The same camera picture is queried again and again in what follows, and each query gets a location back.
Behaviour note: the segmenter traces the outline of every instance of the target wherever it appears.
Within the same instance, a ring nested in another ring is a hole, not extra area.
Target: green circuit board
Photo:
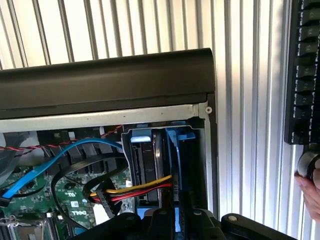
[[[2,185],[2,187],[20,179],[27,171],[28,167],[21,167],[21,171],[19,173],[13,173]],[[82,183],[86,183],[90,179],[97,176],[99,176],[99,174],[68,175],[69,178]],[[37,194],[27,197],[13,198],[8,207],[2,208],[5,217],[21,218],[27,216],[28,218],[38,218],[39,216],[44,216],[46,213],[54,212],[56,210],[56,205],[51,194],[51,180],[52,176],[41,175],[33,181],[32,186],[26,185],[24,188],[22,188],[19,191],[20,194],[29,193],[45,186],[43,190]],[[116,188],[128,187],[130,180],[130,172],[128,169],[112,178]],[[88,229],[96,225],[94,204],[87,202],[87,200],[84,199],[82,195],[82,185],[71,184],[67,178],[62,178],[56,184],[55,192],[60,205],[66,210],[66,212],[68,212],[69,216],[74,221]],[[123,200],[121,212],[133,211],[134,200],[132,198]],[[59,229],[62,227],[63,226],[57,227],[59,235],[62,234],[62,231]],[[45,239],[51,239],[49,234],[44,235],[48,236],[48,238],[45,237]]]

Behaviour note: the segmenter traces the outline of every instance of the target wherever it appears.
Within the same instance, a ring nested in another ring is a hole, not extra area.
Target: screw
[[[212,113],[212,108],[211,108],[210,106],[207,106],[207,107],[205,108],[205,112],[206,112],[207,114]]]
[[[200,210],[194,210],[193,214],[199,216],[202,214],[202,212]]]
[[[133,220],[133,219],[135,219],[135,217],[134,217],[134,216],[128,216],[125,220],[127,220],[127,221],[131,221],[131,220]]]
[[[236,216],[228,216],[228,220],[230,220],[231,222],[236,222],[238,221],[238,218]]]

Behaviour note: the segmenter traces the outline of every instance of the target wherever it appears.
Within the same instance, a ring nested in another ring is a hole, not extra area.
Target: black plastic cover
[[[135,234],[139,231],[140,217],[132,212],[125,212],[72,237],[71,240],[134,240],[139,239]]]
[[[205,102],[209,48],[0,71],[0,119]]]

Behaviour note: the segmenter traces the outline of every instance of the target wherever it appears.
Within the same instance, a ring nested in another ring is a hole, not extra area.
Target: red and black twisted wire
[[[120,128],[122,128],[122,125],[119,125],[115,129],[102,134],[100,137],[101,138],[105,138],[108,135],[115,134],[115,133],[117,133],[117,130],[120,129]],[[60,146],[69,145],[69,144],[72,144],[72,143],[77,142],[77,141],[79,141],[79,139],[63,141],[63,142],[60,142],[59,144],[46,144],[46,145],[33,145],[33,146],[20,146],[20,147],[0,146],[0,151],[2,151],[2,150],[10,150],[10,151],[20,152],[20,151],[28,150],[28,151],[26,151],[26,152],[24,152],[22,154],[15,155],[15,157],[21,157],[23,155],[27,155],[27,154],[31,153],[35,149],[59,148]]]

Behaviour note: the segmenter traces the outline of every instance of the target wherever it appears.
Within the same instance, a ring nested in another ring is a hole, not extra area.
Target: hand
[[[320,169],[313,171],[313,182],[301,176],[295,180],[303,191],[304,203],[312,219],[320,223]]]

